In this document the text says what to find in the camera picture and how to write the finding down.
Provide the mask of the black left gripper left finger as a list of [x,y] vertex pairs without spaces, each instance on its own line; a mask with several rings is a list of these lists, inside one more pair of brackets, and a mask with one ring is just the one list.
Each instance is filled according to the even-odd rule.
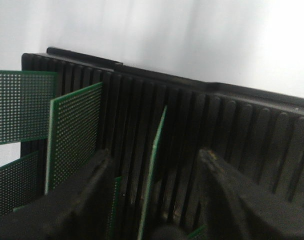
[[98,150],[35,202],[0,217],[0,240],[103,240],[114,194],[114,161]]

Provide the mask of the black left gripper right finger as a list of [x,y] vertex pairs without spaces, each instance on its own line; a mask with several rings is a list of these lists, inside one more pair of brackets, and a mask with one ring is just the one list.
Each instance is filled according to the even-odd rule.
[[201,219],[210,240],[304,240],[304,210],[269,193],[208,148],[197,154]]

